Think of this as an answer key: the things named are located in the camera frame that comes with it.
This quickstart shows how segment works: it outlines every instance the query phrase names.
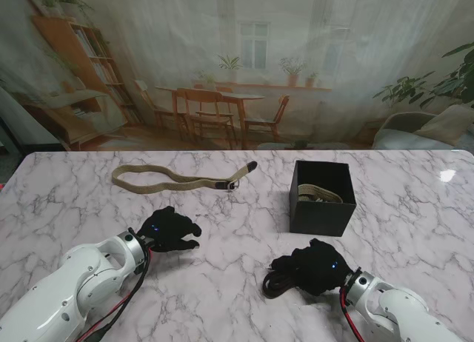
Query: beige strap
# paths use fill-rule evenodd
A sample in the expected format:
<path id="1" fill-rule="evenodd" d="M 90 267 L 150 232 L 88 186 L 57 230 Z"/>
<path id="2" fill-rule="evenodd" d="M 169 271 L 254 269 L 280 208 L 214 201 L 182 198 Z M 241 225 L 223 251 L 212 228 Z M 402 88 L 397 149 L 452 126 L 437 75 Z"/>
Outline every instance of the beige strap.
<path id="1" fill-rule="evenodd" d="M 339 195 L 312 184 L 298 185 L 298 201 L 327 201 L 330 203 L 342 203 L 342 199 Z"/>
<path id="2" fill-rule="evenodd" d="M 163 190 L 193 190 L 202 187 L 219 190 L 234 190 L 238 188 L 238 181 L 257 167 L 257 162 L 252 161 L 245 167 L 242 167 L 229 178 L 206 178 L 206 177 L 187 177 L 174 173 L 172 170 L 162 167 L 145 164 L 133 166 L 125 164 L 112 171 L 112 183 L 135 194 L 152 194 Z M 119 179 L 119 176 L 127 173 L 157 172 L 163 173 L 173 179 L 176 183 L 158 183 L 153 185 L 134 185 Z"/>

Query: strap buckle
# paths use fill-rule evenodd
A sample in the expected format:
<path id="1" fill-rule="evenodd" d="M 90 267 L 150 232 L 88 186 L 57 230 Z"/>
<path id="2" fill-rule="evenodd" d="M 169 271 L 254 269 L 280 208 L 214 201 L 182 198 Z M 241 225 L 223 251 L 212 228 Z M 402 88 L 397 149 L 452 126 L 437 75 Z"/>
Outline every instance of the strap buckle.
<path id="1" fill-rule="evenodd" d="M 233 192 L 234 190 L 238 189 L 240 186 L 240 179 L 237 179 L 236 181 L 230 181 L 227 183 L 227 191 L 228 192 Z"/>

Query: wooden table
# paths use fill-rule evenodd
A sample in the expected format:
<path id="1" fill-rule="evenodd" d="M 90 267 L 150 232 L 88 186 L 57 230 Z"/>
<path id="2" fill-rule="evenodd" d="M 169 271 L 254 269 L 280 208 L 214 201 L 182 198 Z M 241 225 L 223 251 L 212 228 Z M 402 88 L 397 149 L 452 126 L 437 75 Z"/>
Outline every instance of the wooden table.
<path id="1" fill-rule="evenodd" d="M 159 87 L 155 86 L 156 89 L 166 90 L 171 92 L 171 98 L 173 100 L 173 113 L 175 114 L 175 122 L 176 126 L 178 127 L 179 137 L 182 139 L 181 135 L 181 125 L 178 118 L 178 92 L 176 88 L 168 88 L 168 87 Z M 224 96 L 224 102 L 229 104 L 237 105 L 238 110 L 238 119 L 240 121 L 240 133 L 241 133 L 241 142 L 242 142 L 242 149 L 247 149 L 247 134 L 245 132 L 245 100 L 257 100 L 265 98 L 262 95 L 252 95 L 252 94 L 237 94 L 237 93 L 224 93 L 220 92 Z"/>

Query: marble surface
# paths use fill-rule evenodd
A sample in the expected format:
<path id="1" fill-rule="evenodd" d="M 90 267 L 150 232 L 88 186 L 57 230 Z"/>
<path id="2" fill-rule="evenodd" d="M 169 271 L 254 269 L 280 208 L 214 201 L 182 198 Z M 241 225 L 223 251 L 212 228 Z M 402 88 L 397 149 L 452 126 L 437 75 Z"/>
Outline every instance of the marble surface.
<path id="1" fill-rule="evenodd" d="M 322 239 L 353 269 L 416 291 L 449 328 L 474 341 L 474 158 L 450 151 L 30 155 L 0 193 L 0 315 L 69 248 L 138 229 L 153 210 L 173 205 L 202 228 L 201 248 L 155 254 L 143 287 L 104 342 L 354 341 L 336 294 L 313 298 L 292 289 L 271 301 L 261 294 L 272 259 L 313 237 L 288 233 L 296 159 L 350 165 L 357 209 L 342 238 Z M 110 182 L 119 164 L 226 177 L 252 160 L 258 168 L 231 193 L 137 195 Z M 125 178 L 149 184 L 163 176 Z"/>

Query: open box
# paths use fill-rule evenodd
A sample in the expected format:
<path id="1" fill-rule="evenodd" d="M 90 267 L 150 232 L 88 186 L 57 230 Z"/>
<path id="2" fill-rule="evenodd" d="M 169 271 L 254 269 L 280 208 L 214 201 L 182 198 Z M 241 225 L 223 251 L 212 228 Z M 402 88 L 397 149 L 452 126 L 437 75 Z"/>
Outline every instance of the open box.
<path id="1" fill-rule="evenodd" d="M 298 201 L 300 184 L 330 190 L 343 202 Z M 290 188 L 290 232 L 341 237 L 355 208 L 348 164 L 296 161 Z"/>

